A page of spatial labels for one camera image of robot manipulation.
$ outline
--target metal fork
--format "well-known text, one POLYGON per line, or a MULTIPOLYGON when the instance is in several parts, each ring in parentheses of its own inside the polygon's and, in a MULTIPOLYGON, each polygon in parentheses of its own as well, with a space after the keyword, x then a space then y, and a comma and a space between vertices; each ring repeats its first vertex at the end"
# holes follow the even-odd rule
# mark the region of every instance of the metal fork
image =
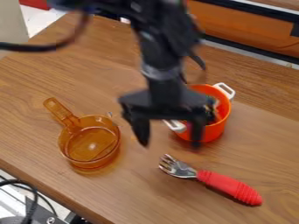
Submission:
POLYGON ((239 180, 212 171, 196 171, 188 164, 165 154, 161 157, 159 168, 167 174, 181 179, 197 179, 223 193, 233 196, 251 206, 262 204, 261 196, 250 186, 239 180))

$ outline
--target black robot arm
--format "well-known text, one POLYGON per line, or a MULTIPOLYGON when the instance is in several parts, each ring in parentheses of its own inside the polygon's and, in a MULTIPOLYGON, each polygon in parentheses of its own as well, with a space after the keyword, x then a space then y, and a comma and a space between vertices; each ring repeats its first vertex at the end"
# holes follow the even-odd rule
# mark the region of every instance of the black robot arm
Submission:
POLYGON ((150 139, 150 120, 187 120, 192 124, 191 139, 198 145, 204 126, 212 117, 205 109, 206 96, 184 84, 182 60, 191 56, 205 69, 205 63, 192 48, 202 33, 193 23, 183 0, 48 0, 56 9, 81 11, 75 35, 53 45, 16 45, 1 43, 0 49, 20 52, 47 52, 72 43, 87 24, 88 14, 100 8, 128 18, 138 37, 143 57, 142 73, 149 89, 126 94, 119 99, 123 117, 131 124, 139 142, 150 139))

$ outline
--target wall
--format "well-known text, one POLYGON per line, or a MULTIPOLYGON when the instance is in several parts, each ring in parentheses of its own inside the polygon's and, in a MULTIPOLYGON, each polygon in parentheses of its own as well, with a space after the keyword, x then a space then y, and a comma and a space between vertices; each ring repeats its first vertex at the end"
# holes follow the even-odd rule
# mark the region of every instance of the wall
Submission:
MULTIPOLYGON (((0 0, 0 42, 24 43, 28 34, 18 0, 0 0)), ((7 52, 0 51, 0 59, 7 52)))

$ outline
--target wooden table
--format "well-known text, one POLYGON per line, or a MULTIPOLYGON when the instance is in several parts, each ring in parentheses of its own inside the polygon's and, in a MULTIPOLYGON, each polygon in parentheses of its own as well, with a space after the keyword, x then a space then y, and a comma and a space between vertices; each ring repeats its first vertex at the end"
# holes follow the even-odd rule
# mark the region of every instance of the wooden table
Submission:
POLYGON ((299 11, 299 2, 297 0, 249 0, 259 4, 269 4, 281 8, 299 11))
MULTIPOLYGON (((76 23, 67 15, 31 42, 45 43, 76 23)), ((152 126, 148 150, 120 117, 116 97, 144 87, 135 38, 127 25, 95 17, 71 47, 48 54, 15 53, 0 61, 0 168, 93 223, 241 224, 299 220, 298 71, 205 46, 208 82, 237 91, 226 133, 199 151, 152 126), (93 176, 74 172, 59 154, 60 126, 43 108, 55 96, 77 115, 113 112, 122 129, 122 154, 93 176), (157 169, 170 153, 194 167, 247 182, 265 203, 242 206, 200 183, 157 169)), ((189 80, 200 76, 186 62, 189 80)))

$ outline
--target red handle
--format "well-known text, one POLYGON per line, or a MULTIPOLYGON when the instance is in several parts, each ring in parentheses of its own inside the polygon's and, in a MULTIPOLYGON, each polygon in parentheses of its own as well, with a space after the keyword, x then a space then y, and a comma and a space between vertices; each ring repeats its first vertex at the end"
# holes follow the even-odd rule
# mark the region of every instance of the red handle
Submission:
POLYGON ((261 196, 249 185, 212 171, 199 171, 198 180, 251 206, 262 204, 261 196))

